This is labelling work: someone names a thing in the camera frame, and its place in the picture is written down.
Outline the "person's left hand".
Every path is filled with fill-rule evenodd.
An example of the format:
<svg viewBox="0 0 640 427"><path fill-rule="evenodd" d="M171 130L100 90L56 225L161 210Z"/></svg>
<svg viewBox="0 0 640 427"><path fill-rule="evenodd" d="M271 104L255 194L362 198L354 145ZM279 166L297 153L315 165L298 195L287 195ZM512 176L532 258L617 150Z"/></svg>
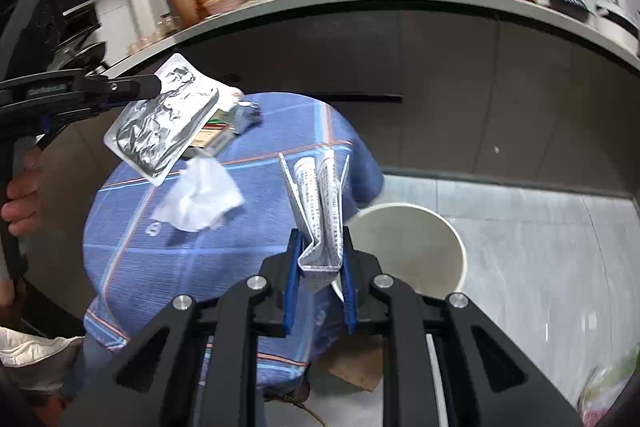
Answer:
<svg viewBox="0 0 640 427"><path fill-rule="evenodd" d="M39 189L43 180L42 150L35 147L23 158L23 171L16 174L6 188L9 202L1 207L1 218L15 237L36 231L40 222Z"/></svg>

